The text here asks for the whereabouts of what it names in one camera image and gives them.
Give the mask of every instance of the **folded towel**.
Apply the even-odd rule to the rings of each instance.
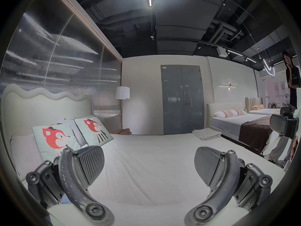
[[[202,130],[194,130],[192,133],[195,134],[202,141],[219,138],[219,137],[221,137],[221,134],[222,134],[221,132],[212,130],[210,128],[205,128]]]

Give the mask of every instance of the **upholstered headboard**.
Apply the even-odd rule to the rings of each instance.
[[[211,125],[211,119],[215,117],[214,113],[222,110],[231,110],[231,109],[241,109],[243,107],[240,102],[230,102],[230,103],[211,103],[207,104],[207,124],[209,127]]]
[[[53,94],[44,88],[25,91],[10,84],[3,91],[0,109],[3,137],[11,157],[11,135],[27,136],[32,133],[32,126],[48,126],[62,118],[91,115],[93,103],[89,96],[75,97],[69,92]]]
[[[246,111],[249,113],[251,110],[252,106],[254,105],[261,105],[262,104],[262,99],[258,97],[246,97]]]

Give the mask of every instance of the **brown bed runner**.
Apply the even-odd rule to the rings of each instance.
[[[257,149],[260,154],[273,130],[270,128],[270,115],[257,120],[247,121],[240,127],[239,141],[251,148]]]

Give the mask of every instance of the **black ceiling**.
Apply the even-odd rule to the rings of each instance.
[[[216,47],[199,44],[198,48],[198,41],[232,48],[257,61],[257,48],[262,58],[274,62],[281,60],[284,49],[295,54],[280,18],[266,0],[152,0],[151,7],[149,0],[77,1],[124,58],[218,57]],[[263,69],[263,64],[245,62],[234,54],[225,59]]]

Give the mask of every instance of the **double door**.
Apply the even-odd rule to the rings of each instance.
[[[204,95],[199,66],[161,65],[164,134],[204,128]]]

